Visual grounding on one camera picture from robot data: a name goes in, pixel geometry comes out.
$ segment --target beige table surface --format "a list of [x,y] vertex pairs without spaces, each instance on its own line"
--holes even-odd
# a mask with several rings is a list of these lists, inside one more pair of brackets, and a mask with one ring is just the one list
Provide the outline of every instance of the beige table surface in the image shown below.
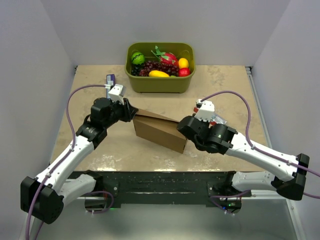
[[[189,89],[176,93],[137,93],[130,86],[123,65],[79,65],[72,90],[88,84],[105,84],[106,74],[115,74],[116,83],[127,87],[125,97],[137,108],[181,120],[193,113],[197,99],[221,90],[232,90],[248,101],[252,117],[250,138],[266,144],[261,120],[244,66],[198,65]],[[86,88],[73,95],[69,112],[75,130],[83,123],[96,98],[105,97],[102,87]],[[247,109],[236,96],[223,94],[211,99],[215,111],[228,121],[230,127],[245,133]],[[108,136],[76,168],[78,171],[261,171],[244,160],[220,154],[198,151],[191,141],[184,153],[139,138],[132,122],[118,122],[108,129]],[[64,115],[52,159],[56,159],[72,139]]]

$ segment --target dragon fruit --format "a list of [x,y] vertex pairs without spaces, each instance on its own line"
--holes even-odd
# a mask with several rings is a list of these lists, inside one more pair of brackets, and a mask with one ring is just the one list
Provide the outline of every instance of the dragon fruit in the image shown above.
[[154,49],[155,49],[155,53],[153,51],[151,52],[160,60],[160,63],[172,64],[177,67],[179,66],[178,60],[173,53],[160,51],[158,46],[155,46]]

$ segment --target white wall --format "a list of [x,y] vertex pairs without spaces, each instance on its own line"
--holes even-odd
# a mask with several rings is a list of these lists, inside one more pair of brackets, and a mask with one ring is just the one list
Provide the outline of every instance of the white wall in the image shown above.
[[39,0],[0,1],[0,239],[18,239],[20,183],[49,163],[74,69]]
[[290,0],[41,0],[77,64],[124,64],[134,42],[185,42],[196,63],[252,66]]
[[[272,146],[310,156],[320,172],[320,1],[291,0],[253,67]],[[307,175],[306,192],[320,195],[320,180]],[[319,200],[298,202],[308,240],[319,239]]]

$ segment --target green bin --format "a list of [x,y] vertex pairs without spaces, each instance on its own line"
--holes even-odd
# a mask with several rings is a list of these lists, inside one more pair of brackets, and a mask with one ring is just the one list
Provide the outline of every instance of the green bin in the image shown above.
[[[131,75],[131,56],[136,52],[141,52],[146,61],[158,60],[153,53],[155,46],[161,52],[173,53],[176,58],[185,58],[189,62],[190,75],[183,77],[149,77]],[[194,50],[186,43],[182,42],[137,42],[132,44],[127,51],[125,73],[130,79],[130,84],[134,91],[138,93],[184,93],[189,85],[192,76],[195,74],[196,64]]]

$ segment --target brown box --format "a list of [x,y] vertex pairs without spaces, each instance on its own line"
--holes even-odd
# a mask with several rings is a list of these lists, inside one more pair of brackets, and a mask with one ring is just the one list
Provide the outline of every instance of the brown box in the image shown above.
[[187,139],[177,130],[178,121],[139,109],[133,118],[135,134],[178,153],[183,153]]

